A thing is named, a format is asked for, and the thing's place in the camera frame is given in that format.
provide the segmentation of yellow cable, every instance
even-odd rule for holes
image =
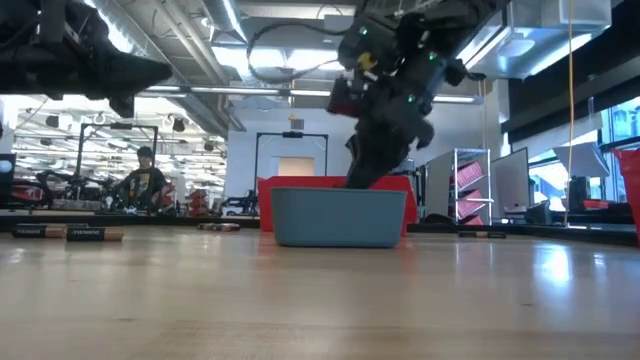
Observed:
[[[571,206],[571,167],[573,166],[573,121],[575,120],[575,103],[573,98],[573,0],[569,0],[569,181],[567,182],[567,207],[564,210],[564,226],[569,222],[569,207]]]

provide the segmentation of person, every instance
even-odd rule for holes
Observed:
[[[114,188],[116,193],[126,190],[126,203],[129,206],[135,206],[138,210],[146,208],[166,183],[162,171],[152,166],[153,156],[153,150],[148,146],[138,149],[140,167],[132,171]]]

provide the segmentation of blue plastic bin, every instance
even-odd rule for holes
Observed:
[[[402,191],[275,187],[276,242],[294,247],[392,248],[402,236]]]

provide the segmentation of wooden table surface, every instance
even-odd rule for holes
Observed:
[[[509,237],[279,248],[0,235],[0,359],[640,359],[640,252]]]

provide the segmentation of battery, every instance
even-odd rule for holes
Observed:
[[[485,238],[485,239],[506,239],[507,234],[496,231],[460,231],[459,237],[466,238]]]
[[[198,230],[211,230],[215,225],[214,223],[198,224]]]
[[[63,224],[38,225],[22,224],[13,228],[11,234],[15,238],[31,239],[62,239],[65,236],[67,227]]]
[[[238,225],[238,224],[213,224],[213,227],[211,228],[211,230],[213,230],[213,231],[226,231],[226,232],[238,231],[238,230],[240,230],[240,225]]]
[[[124,229],[118,227],[109,228],[70,228],[67,230],[67,241],[91,242],[91,241],[122,241]]]

